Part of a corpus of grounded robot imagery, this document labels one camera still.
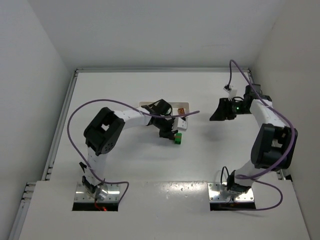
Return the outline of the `brown square lego plate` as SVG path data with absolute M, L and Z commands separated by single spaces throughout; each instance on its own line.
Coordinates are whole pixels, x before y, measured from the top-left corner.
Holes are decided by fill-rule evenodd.
M 184 115 L 186 113 L 184 108 L 178 108 L 177 112 L 179 115 Z

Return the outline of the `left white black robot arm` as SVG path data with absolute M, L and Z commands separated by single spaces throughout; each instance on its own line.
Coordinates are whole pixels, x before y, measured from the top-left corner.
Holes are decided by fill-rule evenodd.
M 121 132 L 139 126 L 155 126 L 159 129 L 159 137 L 175 140 L 178 130 L 175 118 L 171 117 L 171 105 L 160 99 L 149 105 L 136 109 L 118 111 L 103 107 L 84 130 L 87 146 L 86 165 L 82 165 L 84 176 L 82 183 L 92 194 L 96 194 L 100 186 L 104 186 L 106 159 L 115 147 Z

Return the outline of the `green lego brick pair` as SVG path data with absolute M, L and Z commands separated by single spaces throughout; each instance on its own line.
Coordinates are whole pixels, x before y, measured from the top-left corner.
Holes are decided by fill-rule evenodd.
M 177 144 L 177 145 L 180 145 L 182 143 L 182 133 L 178 132 L 175 134 L 174 136 L 174 143 Z

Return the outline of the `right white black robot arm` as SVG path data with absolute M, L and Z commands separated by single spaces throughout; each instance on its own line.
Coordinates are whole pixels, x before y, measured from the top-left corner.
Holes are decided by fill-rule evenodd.
M 268 172 L 289 168 L 298 131 L 275 112 L 271 97 L 262 93 L 259 84 L 247 85 L 242 97 L 228 84 L 224 90 L 228 97 L 219 99 L 210 121 L 234 120 L 238 115 L 252 114 L 259 127 L 249 161 L 226 180 L 227 191 L 240 195 L 247 193 L 253 183 Z

